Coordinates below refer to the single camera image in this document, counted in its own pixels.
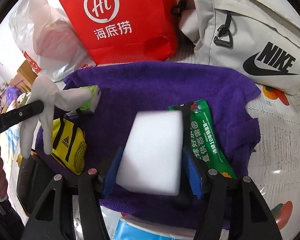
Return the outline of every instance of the wooden headboard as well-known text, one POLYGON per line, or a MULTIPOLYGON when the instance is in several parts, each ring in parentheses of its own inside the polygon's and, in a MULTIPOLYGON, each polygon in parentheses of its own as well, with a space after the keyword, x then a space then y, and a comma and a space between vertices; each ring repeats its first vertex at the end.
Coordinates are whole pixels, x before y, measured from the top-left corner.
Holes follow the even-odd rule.
POLYGON ((18 68, 16 76, 9 82, 9 85, 16 86, 22 93, 31 92, 36 77, 37 74, 32 71, 30 64, 25 60, 18 68))

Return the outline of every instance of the white circular logo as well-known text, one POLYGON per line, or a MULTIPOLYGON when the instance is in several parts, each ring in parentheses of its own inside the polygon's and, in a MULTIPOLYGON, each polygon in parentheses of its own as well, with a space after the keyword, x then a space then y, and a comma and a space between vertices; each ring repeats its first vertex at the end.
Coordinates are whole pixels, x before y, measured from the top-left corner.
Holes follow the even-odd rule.
POLYGON ((83 7, 84 7, 84 11, 85 11, 86 15, 92 21, 97 22, 97 23, 107 23, 107 22, 110 22, 111 20, 113 20, 117 16, 118 11, 119 11, 119 6, 120 6, 119 0, 114 0, 114 11, 113 11, 111 17, 109 19, 107 19, 107 18, 101 19, 101 18, 97 18, 97 17, 101 17, 102 14, 104 13, 104 9, 110 10, 112 6, 111 5, 108 6, 107 0, 93 0, 93 4, 94 4, 94 7, 91 12, 88 10, 88 0, 84 0, 83 7))

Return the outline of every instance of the bag strap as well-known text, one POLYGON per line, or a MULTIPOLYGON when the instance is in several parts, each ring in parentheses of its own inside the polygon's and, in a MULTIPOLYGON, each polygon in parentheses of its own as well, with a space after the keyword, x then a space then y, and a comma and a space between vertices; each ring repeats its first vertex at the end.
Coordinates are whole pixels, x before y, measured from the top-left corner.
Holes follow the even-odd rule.
POLYGON ((53 144, 52 144, 52 148, 54 150, 57 149, 57 146, 60 142, 60 139, 61 139, 61 135, 63 133, 63 130, 65 129, 65 120, 63 119, 63 116, 59 118, 60 119, 60 127, 59 127, 59 130, 58 130, 58 133, 53 141, 53 144))
POLYGON ((74 139, 75 139, 75 135, 77 133, 77 129, 78 129, 78 126, 76 124, 74 124, 73 127, 72 127, 71 141, 70 141, 68 152, 67 152, 67 155, 66 155, 66 162, 69 162, 71 148, 72 148, 72 145, 73 145, 73 142, 74 142, 74 139))

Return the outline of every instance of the metal rivet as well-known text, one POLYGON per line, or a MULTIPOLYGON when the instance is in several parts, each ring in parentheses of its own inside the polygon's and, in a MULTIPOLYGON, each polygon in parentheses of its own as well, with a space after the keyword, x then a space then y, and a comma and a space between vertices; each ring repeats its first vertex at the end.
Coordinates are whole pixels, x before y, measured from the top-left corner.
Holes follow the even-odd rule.
POLYGON ((251 178, 249 176, 244 176, 243 181, 249 183, 249 182, 251 182, 251 178))
POLYGON ((210 169, 210 170, 208 170, 208 172, 209 172, 209 174, 212 175, 212 176, 218 174, 218 172, 217 172, 215 169, 210 169))
POLYGON ((97 170, 95 168, 92 168, 92 169, 88 170, 88 174, 90 174, 90 175, 93 175, 93 174, 96 174, 96 173, 97 173, 97 170))
POLYGON ((53 179, 55 181, 61 180, 62 179, 62 175, 61 174, 57 174, 56 176, 53 177, 53 179))

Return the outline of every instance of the yellow mesh pocket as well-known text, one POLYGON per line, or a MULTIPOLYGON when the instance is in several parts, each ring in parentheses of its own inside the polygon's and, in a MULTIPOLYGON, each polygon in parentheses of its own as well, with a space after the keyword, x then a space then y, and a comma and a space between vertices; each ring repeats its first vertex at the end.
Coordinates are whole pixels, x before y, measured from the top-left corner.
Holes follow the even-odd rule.
POLYGON ((86 151, 87 145, 85 142, 81 142, 77 152, 75 153, 74 157, 74 169, 76 173, 80 174, 84 168, 84 153, 86 151))

